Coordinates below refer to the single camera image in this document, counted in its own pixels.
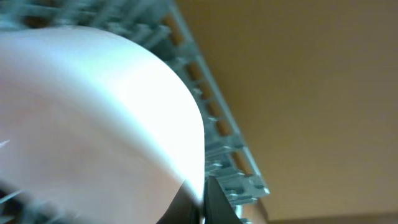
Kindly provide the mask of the grey dishwasher rack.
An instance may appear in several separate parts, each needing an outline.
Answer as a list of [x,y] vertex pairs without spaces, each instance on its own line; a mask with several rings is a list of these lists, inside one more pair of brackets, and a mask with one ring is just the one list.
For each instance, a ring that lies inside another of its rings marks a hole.
[[165,61],[191,91],[205,125],[205,172],[243,223],[265,223],[269,188],[175,1],[3,0],[1,30],[82,25],[121,35]]

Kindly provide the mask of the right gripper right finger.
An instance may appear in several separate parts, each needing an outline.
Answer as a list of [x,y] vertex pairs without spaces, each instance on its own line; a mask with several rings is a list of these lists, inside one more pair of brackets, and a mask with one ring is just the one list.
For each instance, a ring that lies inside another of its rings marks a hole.
[[205,224],[242,224],[214,176],[205,182]]

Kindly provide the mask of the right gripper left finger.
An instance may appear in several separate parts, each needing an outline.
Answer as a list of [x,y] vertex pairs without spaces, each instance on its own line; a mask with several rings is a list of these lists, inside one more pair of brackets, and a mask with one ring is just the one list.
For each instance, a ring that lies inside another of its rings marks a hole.
[[201,203],[195,200],[193,190],[185,180],[157,224],[199,224],[200,212]]

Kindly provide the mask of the white pink bowl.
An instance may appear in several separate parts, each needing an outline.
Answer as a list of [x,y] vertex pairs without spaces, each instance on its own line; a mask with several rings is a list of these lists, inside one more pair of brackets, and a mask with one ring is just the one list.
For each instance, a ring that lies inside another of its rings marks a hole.
[[160,58],[89,27],[1,34],[2,223],[157,223],[185,180],[202,210],[203,120]]

